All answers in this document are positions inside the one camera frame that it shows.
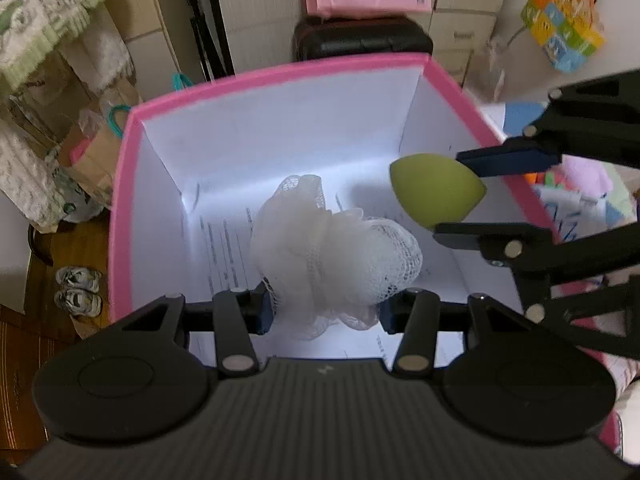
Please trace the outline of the green makeup sponge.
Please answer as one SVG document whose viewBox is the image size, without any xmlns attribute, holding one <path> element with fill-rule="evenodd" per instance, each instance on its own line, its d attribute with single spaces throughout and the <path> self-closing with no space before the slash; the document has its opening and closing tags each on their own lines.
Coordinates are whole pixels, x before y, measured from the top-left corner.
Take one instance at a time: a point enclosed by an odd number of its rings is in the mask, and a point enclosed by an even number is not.
<svg viewBox="0 0 640 480">
<path fill-rule="evenodd" d="M 461 222 L 487 188 L 461 162 L 439 154 L 413 154 L 390 164 L 390 184 L 406 214 L 433 231 L 439 223 Z"/>
</svg>

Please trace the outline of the white mesh bath pouf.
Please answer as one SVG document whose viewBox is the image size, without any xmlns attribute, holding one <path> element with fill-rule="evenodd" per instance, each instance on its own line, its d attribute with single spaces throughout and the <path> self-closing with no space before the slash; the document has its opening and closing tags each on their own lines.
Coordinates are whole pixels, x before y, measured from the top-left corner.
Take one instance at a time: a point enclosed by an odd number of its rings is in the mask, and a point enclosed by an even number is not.
<svg viewBox="0 0 640 480">
<path fill-rule="evenodd" d="M 378 322 L 378 305 L 419 276 L 423 254 L 397 222 L 360 208 L 330 211 L 315 174 L 285 178 L 259 209 L 250 258 L 276 321 L 308 339 L 333 321 L 352 330 Z"/>
</svg>

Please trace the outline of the blue white tissue pack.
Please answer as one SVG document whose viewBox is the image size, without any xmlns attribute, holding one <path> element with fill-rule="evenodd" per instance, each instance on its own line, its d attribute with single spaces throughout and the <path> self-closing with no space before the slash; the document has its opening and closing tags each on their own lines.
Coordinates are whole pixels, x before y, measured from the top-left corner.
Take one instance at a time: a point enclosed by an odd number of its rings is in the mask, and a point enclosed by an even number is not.
<svg viewBox="0 0 640 480">
<path fill-rule="evenodd" d="M 562 243 L 604 232 L 606 223 L 605 200 L 595 200 L 581 192 L 534 185 L 544 210 L 551 218 Z"/>
</svg>

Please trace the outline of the purple plush toy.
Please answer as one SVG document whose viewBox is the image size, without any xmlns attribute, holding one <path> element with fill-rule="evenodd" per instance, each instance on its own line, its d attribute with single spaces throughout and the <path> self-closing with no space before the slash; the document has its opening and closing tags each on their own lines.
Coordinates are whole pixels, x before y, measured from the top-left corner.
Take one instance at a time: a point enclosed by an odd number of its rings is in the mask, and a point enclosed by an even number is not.
<svg viewBox="0 0 640 480">
<path fill-rule="evenodd" d="M 560 165 L 568 187 L 594 200 L 608 195 L 614 188 L 602 162 L 564 155 Z"/>
</svg>

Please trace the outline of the patchwork quilt bedspread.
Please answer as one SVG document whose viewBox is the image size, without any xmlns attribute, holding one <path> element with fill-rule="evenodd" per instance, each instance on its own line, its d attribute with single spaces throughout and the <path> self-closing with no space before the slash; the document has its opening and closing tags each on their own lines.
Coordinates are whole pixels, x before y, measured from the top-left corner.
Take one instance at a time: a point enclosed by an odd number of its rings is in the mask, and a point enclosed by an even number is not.
<svg viewBox="0 0 640 480">
<path fill-rule="evenodd" d="M 519 136 L 545 102 L 480 104 L 478 109 L 500 140 Z M 564 155 L 562 162 L 527 179 L 546 207 L 563 242 L 626 226 L 639 219 L 637 170 Z M 613 376 L 617 400 L 601 439 L 614 454 L 639 463 L 639 363 L 593 352 Z"/>
</svg>

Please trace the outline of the pink storage box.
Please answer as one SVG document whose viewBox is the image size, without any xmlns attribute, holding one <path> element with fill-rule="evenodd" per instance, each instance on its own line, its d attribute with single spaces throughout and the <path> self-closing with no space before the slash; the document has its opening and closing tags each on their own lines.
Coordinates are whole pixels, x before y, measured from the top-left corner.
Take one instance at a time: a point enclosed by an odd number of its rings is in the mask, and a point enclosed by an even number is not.
<svg viewBox="0 0 640 480">
<path fill-rule="evenodd" d="M 110 248 L 115 318 L 164 292 L 192 302 L 274 283 L 255 266 L 253 232 L 286 230 L 307 207 L 314 220 L 400 224 L 418 242 L 418 286 L 462 300 L 486 290 L 515 304 L 508 272 L 437 244 L 401 208 L 390 166 L 431 159 L 423 183 L 467 196 L 476 183 L 454 162 L 496 143 L 461 89 L 421 55 L 389 54 L 297 63 L 141 105 L 131 117 L 116 174 Z"/>
</svg>

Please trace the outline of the colourful paper gift bag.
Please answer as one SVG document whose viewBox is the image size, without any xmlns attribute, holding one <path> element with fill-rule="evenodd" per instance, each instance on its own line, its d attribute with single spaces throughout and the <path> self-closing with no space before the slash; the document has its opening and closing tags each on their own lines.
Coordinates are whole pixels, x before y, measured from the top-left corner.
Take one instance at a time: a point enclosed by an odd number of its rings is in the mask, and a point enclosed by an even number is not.
<svg viewBox="0 0 640 480">
<path fill-rule="evenodd" d="M 527 0 L 525 28 L 561 73 L 573 73 L 605 45 L 598 0 Z"/>
</svg>

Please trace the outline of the white sneakers pair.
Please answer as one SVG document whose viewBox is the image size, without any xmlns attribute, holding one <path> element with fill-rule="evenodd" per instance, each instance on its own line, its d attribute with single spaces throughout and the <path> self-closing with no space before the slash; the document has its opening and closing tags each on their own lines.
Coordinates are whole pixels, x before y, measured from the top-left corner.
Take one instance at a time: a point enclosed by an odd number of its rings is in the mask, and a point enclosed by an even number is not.
<svg viewBox="0 0 640 480">
<path fill-rule="evenodd" d="M 102 312 L 99 295 L 102 274 L 84 266 L 63 266 L 55 272 L 60 289 L 54 294 L 54 303 L 71 316 L 97 318 Z"/>
</svg>

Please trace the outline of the brown paper bag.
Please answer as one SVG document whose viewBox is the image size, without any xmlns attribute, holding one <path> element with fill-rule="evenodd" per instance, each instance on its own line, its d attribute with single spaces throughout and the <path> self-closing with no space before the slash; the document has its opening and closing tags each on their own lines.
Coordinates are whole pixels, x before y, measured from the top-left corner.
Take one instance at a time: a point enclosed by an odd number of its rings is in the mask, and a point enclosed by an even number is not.
<svg viewBox="0 0 640 480">
<path fill-rule="evenodd" d="M 112 206 L 129 113 L 142 102 L 131 82 L 119 79 L 79 111 L 58 152 L 58 163 L 103 207 Z"/>
</svg>

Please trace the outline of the black suitcase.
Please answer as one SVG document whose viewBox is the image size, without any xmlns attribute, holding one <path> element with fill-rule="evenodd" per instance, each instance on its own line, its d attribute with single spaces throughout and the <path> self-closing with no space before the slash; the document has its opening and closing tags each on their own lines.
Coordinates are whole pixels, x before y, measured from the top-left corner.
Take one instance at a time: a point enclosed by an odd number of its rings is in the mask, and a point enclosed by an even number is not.
<svg viewBox="0 0 640 480">
<path fill-rule="evenodd" d="M 320 18 L 307 16 L 295 27 L 292 39 L 296 62 L 373 53 L 432 54 L 433 40 L 410 18 Z"/>
</svg>

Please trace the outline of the cream fuzzy cardigan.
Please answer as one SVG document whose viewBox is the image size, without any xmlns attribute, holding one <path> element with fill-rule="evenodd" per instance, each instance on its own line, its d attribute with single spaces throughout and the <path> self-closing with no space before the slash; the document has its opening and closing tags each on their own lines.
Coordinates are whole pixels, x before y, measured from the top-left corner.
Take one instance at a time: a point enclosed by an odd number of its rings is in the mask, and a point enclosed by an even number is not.
<svg viewBox="0 0 640 480">
<path fill-rule="evenodd" d="M 105 0 L 1 0 L 1 191 L 40 232 L 74 210 L 76 188 L 53 162 L 58 145 L 23 96 L 53 104 L 73 78 L 93 94 L 131 75 Z"/>
</svg>

